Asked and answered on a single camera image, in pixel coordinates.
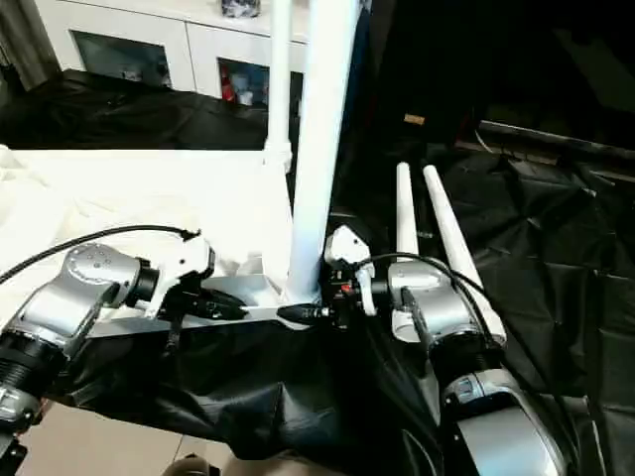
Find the white fabric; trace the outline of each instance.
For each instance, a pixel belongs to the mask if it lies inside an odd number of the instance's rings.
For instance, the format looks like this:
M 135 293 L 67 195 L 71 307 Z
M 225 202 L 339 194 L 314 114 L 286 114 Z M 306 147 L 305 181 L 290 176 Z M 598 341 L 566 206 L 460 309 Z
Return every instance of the white fabric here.
M 217 273 L 260 262 L 282 286 L 291 211 L 284 170 L 262 152 L 10 151 L 0 146 L 0 273 L 55 243 L 129 224 L 200 228 Z M 103 240 L 161 260 L 176 238 L 134 232 Z M 64 253 L 0 286 L 0 324 L 56 275 Z

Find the white vertical pole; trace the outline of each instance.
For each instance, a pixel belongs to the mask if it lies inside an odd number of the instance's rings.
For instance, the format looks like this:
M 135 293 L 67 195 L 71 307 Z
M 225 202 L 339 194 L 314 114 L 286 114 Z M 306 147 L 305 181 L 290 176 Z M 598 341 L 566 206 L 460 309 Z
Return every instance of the white vertical pole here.
M 269 127 L 265 153 L 291 167 L 289 141 L 289 95 L 291 89 L 290 49 L 292 0 L 271 2 L 271 66 L 269 69 Z
M 453 270 L 466 275 L 479 286 L 482 286 L 480 276 L 478 276 L 478 271 L 476 271 L 476 267 L 474 266 L 474 260 L 472 260 L 472 255 L 467 248 L 463 234 L 460 231 L 452 207 L 445 194 L 444 185 L 441 182 L 435 166 L 424 167 L 424 177 L 426 179 L 426 185 L 428 186 L 430 199 L 433 203 L 433 209 L 435 210 L 439 231 L 444 241 L 449 266 Z M 492 336 L 501 344 L 504 343 L 507 340 L 507 334 L 500 317 L 494 312 L 487 299 L 479 292 L 473 291 L 472 295 L 483 313 L 483 317 Z
M 358 16 L 358 0 L 311 2 L 293 242 L 284 292 L 289 302 L 319 299 L 319 264 Z
M 397 251 L 419 254 L 410 166 L 405 162 L 397 166 Z

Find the black cable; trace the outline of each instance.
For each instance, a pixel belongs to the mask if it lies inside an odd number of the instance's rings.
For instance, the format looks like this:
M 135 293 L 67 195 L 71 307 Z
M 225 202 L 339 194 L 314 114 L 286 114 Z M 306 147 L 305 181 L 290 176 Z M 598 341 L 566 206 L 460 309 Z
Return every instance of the black cable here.
M 471 295 L 471 292 L 467 289 L 464 283 L 470 285 L 473 289 L 478 291 L 484 298 L 486 298 L 489 301 L 492 309 L 499 315 L 501 320 L 505 323 L 506 327 L 508 328 L 509 333 L 512 335 L 512 337 L 514 337 L 514 339 L 516 339 L 516 341 L 520 345 L 521 350 L 526 355 L 532 367 L 534 367 L 534 369 L 536 370 L 536 373 L 539 375 L 539 377 L 541 378 L 541 380 L 547 387 L 548 392 L 550 392 L 554 396 L 554 401 L 556 402 L 556 405 L 565 420 L 565 425 L 566 425 L 565 437 L 567 439 L 568 446 L 571 447 L 571 457 L 574 460 L 573 464 L 575 465 L 576 468 L 579 468 L 579 452 L 580 452 L 579 437 L 577 435 L 577 432 L 575 431 L 575 425 L 573 423 L 573 420 L 569 411 L 567 410 L 567 406 L 565 404 L 565 401 L 562 395 L 560 394 L 560 392 L 556 390 L 555 384 L 547 376 L 547 373 L 542 369 L 540 363 L 538 362 L 538 359 L 536 358 L 534 353 L 531 351 L 531 349 L 527 345 L 527 342 L 525 341 L 521 333 L 505 316 L 500 306 L 489 295 L 489 293 L 485 290 L 485 288 L 475 283 L 473 280 L 468 278 L 463 273 L 455 271 L 449 268 L 448 266 L 446 266 L 445 264 L 440 263 L 439 261 L 433 258 L 428 258 L 425 256 L 416 255 L 413 253 L 396 252 L 396 253 L 386 253 L 383 255 L 372 256 L 370 258 L 360 261 L 359 263 L 356 263 L 355 269 L 359 269 L 369 263 L 374 263 L 376 261 L 395 259 L 395 258 L 410 258 L 412 260 L 426 263 L 427 265 L 434 267 L 435 269 L 442 272 L 444 275 L 448 276 L 451 279 L 452 283 L 463 293 L 466 300 L 468 301 L 470 307 L 472 308 L 474 312 L 474 315 L 476 316 L 476 319 L 478 320 L 478 323 L 483 329 L 483 334 L 485 336 L 486 342 L 490 345 L 496 345 L 497 347 L 500 347 L 491 336 L 491 333 L 489 332 L 489 329 L 487 328 L 487 323 L 485 322 L 485 319 L 482 315 L 482 312 L 478 304 L 476 303 L 473 296 Z M 421 324 L 419 322 L 415 322 L 415 330 L 419 334 L 420 339 L 422 339 L 423 336 L 421 335 L 421 333 L 423 331 L 423 327 L 419 328 L 420 326 Z M 554 421 L 556 421 L 556 419 L 553 417 L 552 412 L 547 407 L 546 403 L 540 398 L 539 392 L 536 391 L 536 389 L 534 389 L 533 386 L 524 377 L 522 377 L 520 372 L 518 372 L 518 370 L 515 369 L 513 365 L 511 364 L 511 362 L 509 362 L 509 360 L 506 358 L 504 358 L 504 365 L 505 367 L 508 368 L 508 370 L 514 376 L 514 378 L 516 378 L 516 380 L 519 382 L 521 387 L 524 388 L 529 394 L 531 394 L 534 397 L 534 399 L 543 407 L 543 409 L 550 415 L 550 417 Z
M 90 233 L 89 235 L 80 236 L 77 238 L 73 238 L 72 240 L 65 241 L 56 245 L 48 250 L 43 251 L 42 253 L 38 253 L 37 255 L 32 256 L 31 258 L 23 261 L 22 263 L 17 264 L 9 271 L 6 271 L 2 275 L 0 275 L 0 285 L 9 281 L 11 278 L 16 276 L 18 273 L 24 271 L 36 263 L 49 258 L 55 253 L 59 253 L 60 251 L 67 250 L 68 248 L 72 248 L 73 246 L 80 245 L 82 243 L 86 243 L 87 241 L 96 240 L 98 238 L 103 238 L 105 236 L 117 235 L 120 233 L 129 233 L 131 231 L 162 231 L 166 233 L 175 233 L 181 236 L 184 240 L 188 240 L 193 238 L 198 233 L 192 233 L 191 231 L 184 230 L 182 228 L 177 228 L 175 226 L 165 226 L 165 225 L 129 225 L 129 226 L 118 226 L 116 228 L 108 228 L 106 230 L 97 231 L 95 233 Z

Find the white clamp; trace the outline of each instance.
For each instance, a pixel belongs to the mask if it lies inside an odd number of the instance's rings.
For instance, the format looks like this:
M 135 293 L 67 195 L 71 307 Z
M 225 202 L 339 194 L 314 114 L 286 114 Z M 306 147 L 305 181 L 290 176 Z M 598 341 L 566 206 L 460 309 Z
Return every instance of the white clamp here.
M 168 259 L 157 267 L 159 278 L 152 299 L 146 307 L 145 317 L 156 317 L 168 291 L 178 285 L 183 276 L 192 272 L 204 273 L 211 269 L 213 266 L 211 260 L 213 260 L 211 248 L 202 235 L 185 241 L 175 248 Z
M 337 228 L 326 240 L 324 259 L 332 266 L 343 261 L 354 265 L 370 258 L 370 248 L 346 225 Z M 372 263 L 361 267 L 355 273 L 361 291 L 361 302 L 366 315 L 377 315 L 377 308 L 373 301 L 371 281 L 375 277 L 375 266 Z

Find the curtain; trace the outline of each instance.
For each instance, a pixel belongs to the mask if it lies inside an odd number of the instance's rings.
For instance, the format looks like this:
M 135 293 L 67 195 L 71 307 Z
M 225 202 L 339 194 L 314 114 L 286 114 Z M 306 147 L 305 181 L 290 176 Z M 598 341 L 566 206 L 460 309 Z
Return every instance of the curtain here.
M 0 47 L 27 90 L 60 70 L 33 0 L 0 0 Z

